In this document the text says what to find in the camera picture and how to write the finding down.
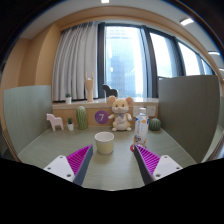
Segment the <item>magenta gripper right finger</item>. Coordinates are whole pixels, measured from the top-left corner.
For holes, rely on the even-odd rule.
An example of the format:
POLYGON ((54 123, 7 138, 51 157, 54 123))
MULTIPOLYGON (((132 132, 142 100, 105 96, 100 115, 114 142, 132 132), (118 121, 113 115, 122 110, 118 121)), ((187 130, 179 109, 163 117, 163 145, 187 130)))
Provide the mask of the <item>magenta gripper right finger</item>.
POLYGON ((134 146, 134 155, 145 185, 182 169, 168 155, 159 156, 139 145, 134 146))

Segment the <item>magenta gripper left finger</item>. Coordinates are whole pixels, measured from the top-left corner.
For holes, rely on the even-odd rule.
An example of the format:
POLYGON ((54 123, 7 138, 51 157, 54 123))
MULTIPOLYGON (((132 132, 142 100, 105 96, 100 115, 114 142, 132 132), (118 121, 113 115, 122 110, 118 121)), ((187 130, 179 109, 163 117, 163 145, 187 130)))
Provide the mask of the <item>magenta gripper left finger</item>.
POLYGON ((90 144, 68 156, 59 155, 44 170, 81 186, 92 156, 93 145, 90 144))

